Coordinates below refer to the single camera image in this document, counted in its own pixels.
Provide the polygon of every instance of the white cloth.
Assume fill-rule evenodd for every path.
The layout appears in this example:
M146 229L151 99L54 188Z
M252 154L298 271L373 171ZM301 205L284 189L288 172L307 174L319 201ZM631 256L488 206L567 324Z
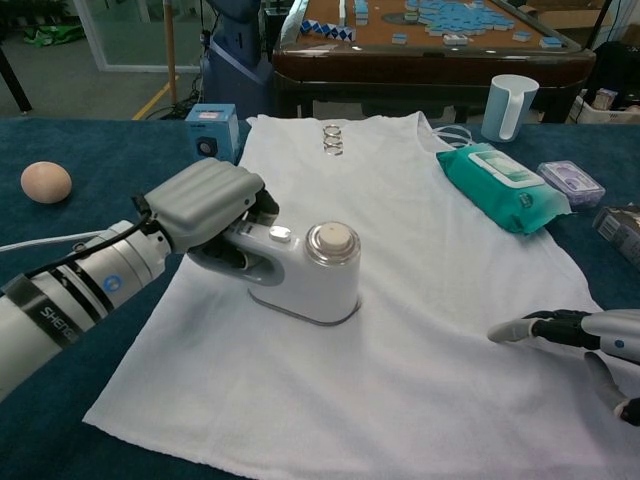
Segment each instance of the white cloth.
M296 320L185 258L85 421L261 479L635 478L640 431L598 401L577 349L486 339L535 310L598 309L549 234L475 208L419 114L346 123L342 156L322 138L317 120L259 117L243 165L278 224L359 232L356 316ZM638 393L637 372L609 364Z

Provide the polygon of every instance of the ring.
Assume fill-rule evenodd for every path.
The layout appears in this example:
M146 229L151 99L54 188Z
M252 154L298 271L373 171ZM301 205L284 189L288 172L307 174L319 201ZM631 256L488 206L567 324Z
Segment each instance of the ring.
M338 155L342 155L342 147L338 147L336 145L325 145L324 146L324 151L325 153L328 153L329 155L333 155L334 157L337 157Z
M325 137L340 138L340 135L342 135L338 125L325 125L322 131Z
M338 137L325 137L322 143L325 147L342 147L342 140Z

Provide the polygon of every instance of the green bag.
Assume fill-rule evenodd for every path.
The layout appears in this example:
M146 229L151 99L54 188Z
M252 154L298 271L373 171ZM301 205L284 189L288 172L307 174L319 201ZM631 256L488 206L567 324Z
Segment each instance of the green bag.
M36 47L46 47L48 45L59 45L69 43L84 38L84 30L81 25L53 25L26 28L24 30L24 41Z
M533 233L571 213L562 192L487 143L440 152L437 158L458 190L505 230Z

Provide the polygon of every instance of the brown egg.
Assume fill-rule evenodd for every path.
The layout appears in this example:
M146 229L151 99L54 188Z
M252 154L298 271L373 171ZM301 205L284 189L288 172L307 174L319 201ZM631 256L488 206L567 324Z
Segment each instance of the brown egg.
M20 177L22 190L31 200L56 203L71 193L71 177L60 165L36 162L29 165Z

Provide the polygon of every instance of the white tank top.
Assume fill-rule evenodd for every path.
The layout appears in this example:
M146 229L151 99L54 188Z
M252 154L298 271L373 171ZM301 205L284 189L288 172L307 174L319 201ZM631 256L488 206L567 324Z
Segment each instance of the white tank top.
M185 258L85 420L250 478L637 476L640 436L601 406L581 352L486 339L536 310L598 310L571 258L465 198L422 115L344 123L341 156L322 126L259 117L241 165L278 225L358 232L360 311L317 327Z

